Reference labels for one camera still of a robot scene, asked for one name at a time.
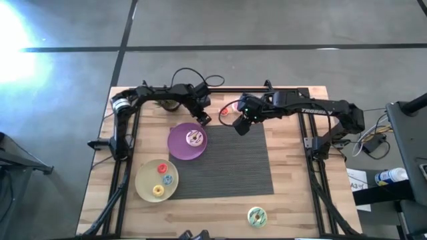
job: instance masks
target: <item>concrete floor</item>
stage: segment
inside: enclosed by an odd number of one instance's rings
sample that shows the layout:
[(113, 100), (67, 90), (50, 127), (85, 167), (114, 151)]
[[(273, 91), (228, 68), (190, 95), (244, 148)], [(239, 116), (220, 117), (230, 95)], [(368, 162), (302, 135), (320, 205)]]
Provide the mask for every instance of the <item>concrete floor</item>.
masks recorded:
[[(75, 233), (117, 53), (17, 53), (22, 47), (118, 47), (131, 0), (0, 2), (0, 101), (5, 132), (54, 174), (34, 172), (14, 239)], [(427, 43), (427, 17), (416, 0), (139, 0), (129, 44)], [(427, 49), (126, 53), (119, 86), (169, 84), (180, 67), (223, 75), (227, 85), (325, 85), (331, 99), (361, 109), (409, 100), (427, 91)], [(199, 81), (189, 73), (176, 82)], [(381, 111), (367, 112), (375, 124)], [(402, 166), (390, 136), (387, 158), (361, 154), (347, 166)], [(384, 205), (360, 213), (364, 232), (396, 237)]]

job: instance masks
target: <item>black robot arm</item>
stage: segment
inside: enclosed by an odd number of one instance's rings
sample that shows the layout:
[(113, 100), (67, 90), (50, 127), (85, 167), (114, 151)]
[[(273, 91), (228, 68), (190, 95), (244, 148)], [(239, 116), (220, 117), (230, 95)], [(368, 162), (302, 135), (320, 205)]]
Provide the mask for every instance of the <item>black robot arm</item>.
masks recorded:
[(290, 116), (294, 113), (311, 113), (336, 117), (339, 123), (321, 137), (307, 139), (314, 158), (328, 158), (331, 144), (345, 145), (342, 140), (347, 134), (361, 133), (365, 129), (363, 111), (347, 101), (310, 99), (295, 91), (270, 91), (261, 97), (243, 93), (238, 101), (240, 117), (233, 126), (240, 135), (250, 130), (252, 123), (262, 123), (266, 119)]
[(146, 101), (174, 100), (181, 103), (188, 109), (190, 115), (204, 126), (211, 121), (211, 117), (204, 111), (204, 107), (210, 105), (209, 94), (210, 91), (205, 82), (196, 87), (191, 84), (180, 83), (173, 87), (160, 89), (148, 87), (144, 82), (142, 86), (122, 91), (111, 98), (114, 114), (113, 137), (90, 141), (88, 145), (95, 150), (99, 146), (108, 146), (115, 160), (125, 160), (131, 149), (130, 142), (126, 139), (129, 118)]

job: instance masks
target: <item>dark gray rug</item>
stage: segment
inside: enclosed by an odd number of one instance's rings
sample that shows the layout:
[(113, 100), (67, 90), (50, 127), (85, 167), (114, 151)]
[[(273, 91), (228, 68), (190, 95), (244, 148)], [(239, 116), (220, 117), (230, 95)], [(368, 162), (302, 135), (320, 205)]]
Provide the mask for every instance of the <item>dark gray rug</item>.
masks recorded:
[(244, 136), (226, 126), (205, 127), (207, 147), (200, 157), (182, 161), (169, 154), (179, 184), (170, 199), (274, 194), (262, 124)]

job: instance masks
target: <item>wooden table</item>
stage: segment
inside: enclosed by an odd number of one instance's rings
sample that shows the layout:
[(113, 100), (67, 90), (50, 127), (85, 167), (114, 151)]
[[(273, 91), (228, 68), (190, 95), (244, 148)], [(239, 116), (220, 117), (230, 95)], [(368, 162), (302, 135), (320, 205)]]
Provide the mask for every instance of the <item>wooden table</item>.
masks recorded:
[[(328, 98), (325, 87), (308, 88), (311, 97)], [(113, 87), (110, 97), (124, 89), (126, 87)], [(219, 125), (218, 109), (239, 96), (237, 93), (211, 94), (211, 105), (205, 108), (213, 119), (210, 125)], [(111, 105), (107, 104), (105, 115), (111, 112)], [(234, 116), (228, 115), (224, 121), (231, 123), (233, 118)], [(319, 236), (297, 115), (264, 122), (274, 186), (273, 195), (167, 200), (162, 203), (148, 203), (142, 200), (135, 190), (137, 170), (147, 161), (168, 159), (166, 139), (169, 128), (183, 122), (195, 122), (184, 107), (180, 107), (175, 113), (168, 113), (155, 106), (153, 102), (143, 105), (127, 192), (122, 237), (178, 237), (187, 229), (193, 234), (207, 229), (211, 237)], [(309, 127), (307, 116), (306, 122), (306, 126)], [(326, 117), (316, 116), (316, 123), (320, 135), (328, 130)], [(100, 137), (111, 137), (112, 130), (113, 117), (110, 117), (103, 122)], [(107, 150), (99, 151), (95, 154), (94, 163), (110, 155)], [(109, 160), (99, 164), (91, 172), (77, 228), (78, 233), (87, 230), (105, 207), (113, 166), (114, 162)], [(334, 205), (347, 222), (361, 233), (343, 159), (331, 155), (326, 161), (326, 172)], [(264, 208), (268, 214), (267, 225), (261, 229), (254, 229), (248, 225), (247, 214), (254, 206)], [(322, 214), (328, 230), (324, 206)], [(117, 211), (114, 211), (112, 230), (115, 227), (116, 215)]]

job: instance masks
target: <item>yellow donut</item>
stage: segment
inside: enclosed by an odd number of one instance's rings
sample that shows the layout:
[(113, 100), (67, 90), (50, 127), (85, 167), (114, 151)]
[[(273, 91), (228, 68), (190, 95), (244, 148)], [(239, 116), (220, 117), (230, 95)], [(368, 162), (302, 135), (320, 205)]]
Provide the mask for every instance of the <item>yellow donut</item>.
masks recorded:
[(161, 197), (165, 193), (165, 188), (162, 185), (156, 185), (153, 188), (153, 195)]

